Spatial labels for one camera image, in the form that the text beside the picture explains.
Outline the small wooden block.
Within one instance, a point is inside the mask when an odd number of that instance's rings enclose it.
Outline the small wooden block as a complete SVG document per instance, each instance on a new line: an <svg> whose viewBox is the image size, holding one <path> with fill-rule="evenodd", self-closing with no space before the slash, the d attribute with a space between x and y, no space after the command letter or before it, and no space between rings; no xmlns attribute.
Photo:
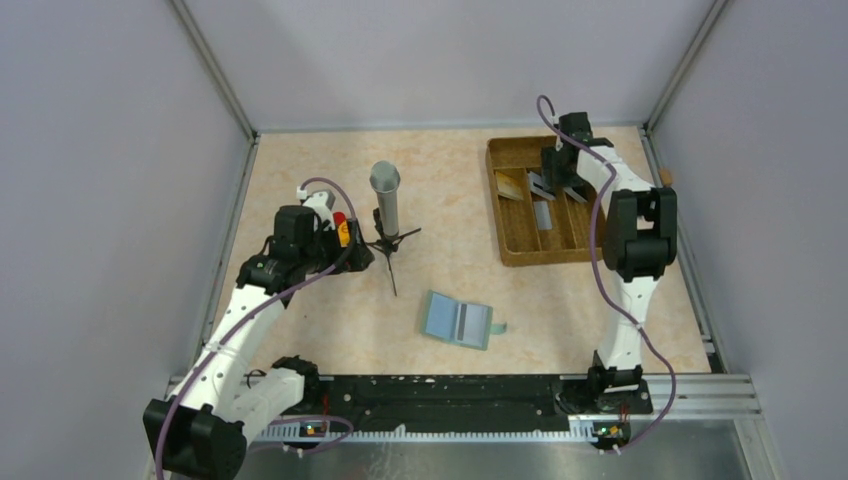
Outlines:
<svg viewBox="0 0 848 480"><path fill-rule="evenodd" d="M659 178L664 187L671 187L673 185L673 176L668 169L661 168L659 170Z"/></svg>

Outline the grey microphone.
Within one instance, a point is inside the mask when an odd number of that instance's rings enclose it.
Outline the grey microphone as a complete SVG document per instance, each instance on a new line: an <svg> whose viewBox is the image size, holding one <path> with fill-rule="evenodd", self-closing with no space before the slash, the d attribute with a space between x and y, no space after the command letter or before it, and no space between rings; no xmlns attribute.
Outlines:
<svg viewBox="0 0 848 480"><path fill-rule="evenodd" d="M399 171L391 162L378 161L371 168L369 181L377 196L383 235L389 239L397 238L399 236L397 191L401 181Z"/></svg>

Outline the green card holder wallet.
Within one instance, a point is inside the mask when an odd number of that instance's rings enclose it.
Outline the green card holder wallet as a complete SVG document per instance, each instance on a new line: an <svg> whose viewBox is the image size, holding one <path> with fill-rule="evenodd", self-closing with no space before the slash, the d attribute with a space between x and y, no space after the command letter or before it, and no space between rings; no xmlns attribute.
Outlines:
<svg viewBox="0 0 848 480"><path fill-rule="evenodd" d="M507 323L496 323L491 306L461 302L430 290L427 292L420 332L443 343L486 351L491 336L507 332Z"/></svg>

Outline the brown woven cutlery tray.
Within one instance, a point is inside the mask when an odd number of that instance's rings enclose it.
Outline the brown woven cutlery tray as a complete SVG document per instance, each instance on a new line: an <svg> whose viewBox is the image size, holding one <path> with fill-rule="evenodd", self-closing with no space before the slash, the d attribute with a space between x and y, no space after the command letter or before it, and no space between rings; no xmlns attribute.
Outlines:
<svg viewBox="0 0 848 480"><path fill-rule="evenodd" d="M565 193L558 193L554 201L548 201L529 190L527 171L539 174L541 149L554 144L553 136L499 137L487 142L486 173L494 223L501 261L507 267L590 260L589 231L595 191L589 191L587 203L578 203ZM495 171L503 171L521 184L524 195L521 201L497 195ZM536 228L534 201L549 203L552 230Z"/></svg>

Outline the gold card in tray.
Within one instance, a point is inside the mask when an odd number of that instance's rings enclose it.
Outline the gold card in tray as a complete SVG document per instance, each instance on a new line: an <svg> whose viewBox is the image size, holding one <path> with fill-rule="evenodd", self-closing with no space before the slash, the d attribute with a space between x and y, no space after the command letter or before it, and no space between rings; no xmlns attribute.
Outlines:
<svg viewBox="0 0 848 480"><path fill-rule="evenodd" d="M503 171L495 171L495 186L499 197L521 201L524 198L521 184Z"/></svg>

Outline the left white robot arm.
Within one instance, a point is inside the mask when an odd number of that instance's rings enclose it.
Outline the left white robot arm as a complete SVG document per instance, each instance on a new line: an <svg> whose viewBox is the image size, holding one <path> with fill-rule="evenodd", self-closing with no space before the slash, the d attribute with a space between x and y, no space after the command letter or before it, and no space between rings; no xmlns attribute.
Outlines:
<svg viewBox="0 0 848 480"><path fill-rule="evenodd" d="M240 385L270 327L294 294L319 280L368 268L358 219L344 231L327 207L289 205L275 214L273 232L240 267L225 313L189 373L165 400L153 399L143 425L162 479L233 479L249 446L285 410L308 413L320 386L300 365L273 367L259 383Z"/></svg>

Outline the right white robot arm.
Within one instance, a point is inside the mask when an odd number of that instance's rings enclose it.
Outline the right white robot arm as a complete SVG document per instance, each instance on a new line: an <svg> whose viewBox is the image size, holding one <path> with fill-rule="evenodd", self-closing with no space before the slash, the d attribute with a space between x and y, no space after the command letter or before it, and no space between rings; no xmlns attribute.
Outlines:
<svg viewBox="0 0 848 480"><path fill-rule="evenodd" d="M612 313L587 377L565 383L557 402L568 414L646 409L644 325L653 293L677 255L676 193L635 173L610 140L594 135L587 113L543 120L557 137L542 150L543 178L578 201L596 195L590 262L595 276L606 268L613 280L611 290L599 289Z"/></svg>

